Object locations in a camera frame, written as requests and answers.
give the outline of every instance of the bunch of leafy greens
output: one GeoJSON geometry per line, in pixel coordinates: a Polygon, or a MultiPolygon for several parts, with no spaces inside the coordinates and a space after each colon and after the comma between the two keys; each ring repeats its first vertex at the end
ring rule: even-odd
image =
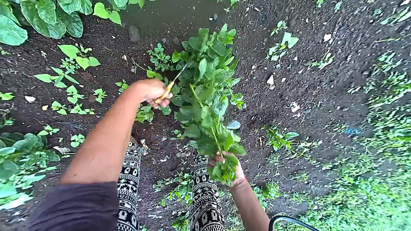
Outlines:
{"type": "Polygon", "coordinates": [[[27,133],[2,133],[0,135],[0,210],[24,204],[32,197],[17,192],[32,187],[32,183],[46,175],[38,175],[56,167],[48,162],[60,161],[60,157],[46,148],[45,136],[27,133]]]}
{"type": "Polygon", "coordinates": [[[178,62],[176,69],[187,68],[179,76],[180,82],[172,89],[176,99],[172,102],[180,106],[174,117],[184,128],[181,138],[194,138],[198,151],[203,155],[221,153],[224,162],[209,169],[212,179],[231,185],[236,178],[235,169],[238,160],[235,155],[246,155],[244,148],[238,143],[241,139],[221,122],[229,104],[227,96],[233,96],[231,87],[239,79],[232,79],[238,60],[232,56],[236,30],[227,31],[225,24],[219,33],[209,36],[208,29],[199,29],[197,37],[182,42],[185,51],[173,53],[172,61],[178,62]]]}

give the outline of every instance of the finger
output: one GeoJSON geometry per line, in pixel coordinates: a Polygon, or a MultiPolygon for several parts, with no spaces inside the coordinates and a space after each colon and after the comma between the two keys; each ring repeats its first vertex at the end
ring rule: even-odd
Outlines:
{"type": "Polygon", "coordinates": [[[156,103],[154,102],[154,100],[148,99],[148,100],[146,100],[146,102],[149,103],[149,104],[151,104],[151,106],[153,106],[153,108],[155,108],[155,109],[158,108],[158,104],[156,104],[156,103]]]}
{"type": "Polygon", "coordinates": [[[161,102],[160,102],[160,105],[161,106],[163,106],[163,107],[167,107],[167,105],[170,103],[170,100],[168,100],[168,99],[163,99],[161,102]]]}

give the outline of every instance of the patterned pants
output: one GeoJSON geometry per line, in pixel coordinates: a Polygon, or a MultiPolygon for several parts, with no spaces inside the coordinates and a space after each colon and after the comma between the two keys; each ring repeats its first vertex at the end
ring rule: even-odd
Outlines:
{"type": "MultiPolygon", "coordinates": [[[[118,231],[136,231],[139,228],[136,219],[136,205],[140,162],[144,152],[145,150],[136,143],[129,142],[117,184],[120,200],[118,231]]],[[[190,231],[225,231],[225,220],[217,185],[209,179],[207,163],[207,156],[199,153],[196,155],[190,231]]]]}

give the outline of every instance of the small rock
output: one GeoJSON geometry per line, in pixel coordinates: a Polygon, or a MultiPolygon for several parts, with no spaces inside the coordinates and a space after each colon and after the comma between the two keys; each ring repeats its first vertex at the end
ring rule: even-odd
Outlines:
{"type": "Polygon", "coordinates": [[[240,122],[233,120],[231,123],[227,125],[228,129],[239,129],[241,126],[240,122]]]}
{"type": "Polygon", "coordinates": [[[173,43],[174,43],[175,45],[179,45],[179,44],[180,44],[180,41],[178,40],[177,37],[174,37],[172,41],[173,41],[173,43]]]}
{"type": "Polygon", "coordinates": [[[130,37],[130,41],[132,42],[138,42],[141,40],[139,29],[136,26],[134,25],[129,26],[129,37],[130,37]]]}

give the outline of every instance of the right hand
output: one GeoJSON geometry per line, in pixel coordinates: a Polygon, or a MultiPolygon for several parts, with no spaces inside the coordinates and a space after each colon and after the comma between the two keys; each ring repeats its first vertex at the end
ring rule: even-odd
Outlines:
{"type": "MultiPolygon", "coordinates": [[[[224,155],[232,155],[235,158],[237,158],[233,153],[229,153],[229,152],[223,152],[224,155]]],[[[208,168],[212,168],[215,167],[217,165],[217,161],[224,163],[225,160],[223,157],[221,157],[220,152],[217,152],[217,154],[213,155],[212,157],[210,157],[210,159],[208,160],[208,168]]],[[[245,178],[244,172],[241,168],[241,164],[240,161],[238,161],[238,165],[236,166],[236,178],[235,180],[233,180],[232,182],[232,187],[231,189],[235,188],[236,186],[240,185],[243,182],[247,182],[247,179],[245,178]]]]}

